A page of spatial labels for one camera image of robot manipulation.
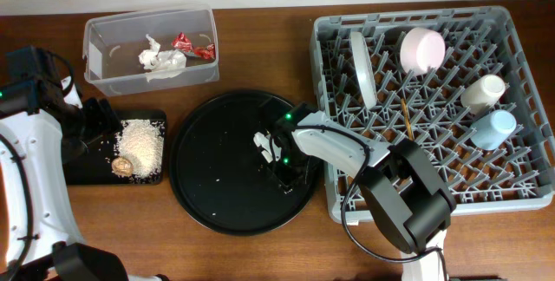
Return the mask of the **red snack wrapper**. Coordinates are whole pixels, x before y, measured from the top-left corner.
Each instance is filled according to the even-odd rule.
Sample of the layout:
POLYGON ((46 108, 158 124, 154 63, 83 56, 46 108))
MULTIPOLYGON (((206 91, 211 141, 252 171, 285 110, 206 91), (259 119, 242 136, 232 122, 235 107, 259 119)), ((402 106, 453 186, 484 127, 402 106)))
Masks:
POLYGON ((212 39, 205 35, 200 34, 201 38, 206 38, 208 44, 206 46, 197 46, 183 33, 179 33, 172 41, 172 46, 181 51, 185 56, 200 58, 203 60, 216 59, 216 46, 212 39))

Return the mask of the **grey plate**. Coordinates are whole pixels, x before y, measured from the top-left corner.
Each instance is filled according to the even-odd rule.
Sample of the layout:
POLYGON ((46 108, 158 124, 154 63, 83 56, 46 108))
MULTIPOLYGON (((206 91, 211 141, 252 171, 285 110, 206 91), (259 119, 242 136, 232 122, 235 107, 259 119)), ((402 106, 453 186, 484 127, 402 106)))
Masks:
POLYGON ((372 109, 377 104, 377 94, 365 37, 361 32, 352 31, 349 35, 349 42, 364 106, 366 109, 372 109))

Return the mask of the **pink bowl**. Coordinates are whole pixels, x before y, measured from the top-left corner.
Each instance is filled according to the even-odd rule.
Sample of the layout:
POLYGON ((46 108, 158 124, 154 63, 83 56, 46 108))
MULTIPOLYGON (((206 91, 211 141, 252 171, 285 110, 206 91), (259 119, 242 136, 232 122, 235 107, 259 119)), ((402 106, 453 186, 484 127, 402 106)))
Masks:
POLYGON ((415 76, 439 69, 446 54, 442 35, 434 30, 413 28, 403 38, 400 49, 402 69, 415 76))

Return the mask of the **brown food patty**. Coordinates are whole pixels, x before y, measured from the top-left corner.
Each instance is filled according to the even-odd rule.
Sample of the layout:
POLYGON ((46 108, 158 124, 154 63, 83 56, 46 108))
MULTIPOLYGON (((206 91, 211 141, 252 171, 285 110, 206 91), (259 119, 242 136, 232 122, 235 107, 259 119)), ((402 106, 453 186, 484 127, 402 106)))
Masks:
POLYGON ((111 168, 114 174, 121 177, 130 177, 134 172, 133 163, 124 157, 115 158, 111 162, 111 168))

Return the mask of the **wooden chopstick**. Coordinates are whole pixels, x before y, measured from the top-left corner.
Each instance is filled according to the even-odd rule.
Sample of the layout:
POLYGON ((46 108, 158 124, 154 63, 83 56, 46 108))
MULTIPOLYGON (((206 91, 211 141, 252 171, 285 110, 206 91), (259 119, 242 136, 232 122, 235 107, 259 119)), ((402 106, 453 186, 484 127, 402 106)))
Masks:
POLYGON ((407 129, 408 138, 411 141, 414 141, 414 133, 413 133, 413 130, 412 130, 412 126, 411 126, 411 122, 410 122, 410 118, 409 118, 408 106, 407 106, 407 103, 406 103, 405 99, 401 99, 401 107, 402 107, 404 123, 405 123, 406 129, 407 129))

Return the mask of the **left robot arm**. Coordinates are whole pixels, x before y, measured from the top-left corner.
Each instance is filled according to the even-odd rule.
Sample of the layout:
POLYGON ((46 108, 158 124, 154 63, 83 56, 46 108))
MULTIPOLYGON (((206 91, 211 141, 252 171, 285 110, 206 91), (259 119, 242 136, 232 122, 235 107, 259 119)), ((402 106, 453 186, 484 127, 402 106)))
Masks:
POLYGON ((30 78, 1 89, 1 170, 8 207, 3 280, 130 280, 120 259, 88 246, 62 169, 62 139, 76 138, 83 107, 72 77, 30 78))

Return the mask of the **white rice pile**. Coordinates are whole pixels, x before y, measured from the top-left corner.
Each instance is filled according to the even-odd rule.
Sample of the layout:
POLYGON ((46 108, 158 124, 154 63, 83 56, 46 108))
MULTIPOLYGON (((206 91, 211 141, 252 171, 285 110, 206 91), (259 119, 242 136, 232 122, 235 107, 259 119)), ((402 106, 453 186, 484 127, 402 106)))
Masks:
POLYGON ((130 160, 134 166, 133 175, 121 177, 112 172, 118 178, 136 184, 155 183, 161 176, 164 133, 166 125, 164 121, 130 119, 121 121, 121 131, 114 138, 114 156, 124 157, 130 160))

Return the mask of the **white napkin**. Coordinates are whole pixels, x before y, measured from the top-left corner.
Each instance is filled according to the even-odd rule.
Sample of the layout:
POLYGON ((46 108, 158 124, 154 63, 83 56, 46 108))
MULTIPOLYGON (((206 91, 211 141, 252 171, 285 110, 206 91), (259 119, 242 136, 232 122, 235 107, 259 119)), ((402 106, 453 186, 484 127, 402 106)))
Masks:
POLYGON ((138 55, 146 72, 147 82, 173 78, 186 67, 186 56, 179 50, 161 51, 160 44, 146 34, 150 48, 138 55))

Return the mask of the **white plastic cup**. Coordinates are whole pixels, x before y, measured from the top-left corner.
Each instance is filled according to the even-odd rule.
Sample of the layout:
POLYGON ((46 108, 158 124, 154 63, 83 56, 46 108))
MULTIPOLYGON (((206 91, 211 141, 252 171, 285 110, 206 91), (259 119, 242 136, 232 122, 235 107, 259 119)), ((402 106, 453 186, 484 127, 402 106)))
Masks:
POLYGON ((471 84, 460 96, 464 108, 471 114, 480 114, 493 106, 506 91, 506 84, 496 75, 484 75, 471 84))

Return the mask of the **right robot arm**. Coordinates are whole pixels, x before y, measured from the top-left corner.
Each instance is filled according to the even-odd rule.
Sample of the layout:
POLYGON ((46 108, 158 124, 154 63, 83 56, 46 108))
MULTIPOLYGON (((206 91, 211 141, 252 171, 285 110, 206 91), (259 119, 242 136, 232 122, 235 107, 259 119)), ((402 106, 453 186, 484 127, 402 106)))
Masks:
POLYGON ((416 142, 371 140, 301 106, 252 139, 272 175, 280 167, 307 167, 316 158, 351 176, 345 196, 362 195, 381 234, 403 255, 403 279, 448 278, 443 243, 456 202, 416 142))

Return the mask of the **light blue cup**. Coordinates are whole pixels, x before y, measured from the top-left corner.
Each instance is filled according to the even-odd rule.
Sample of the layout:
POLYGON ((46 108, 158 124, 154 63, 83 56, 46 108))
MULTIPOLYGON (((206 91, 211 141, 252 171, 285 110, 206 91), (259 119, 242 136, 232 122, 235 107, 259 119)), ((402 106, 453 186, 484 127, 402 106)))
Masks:
POLYGON ((476 147, 492 151, 513 133, 516 126, 517 121, 510 112, 495 110, 471 125, 475 132, 470 140, 476 147))

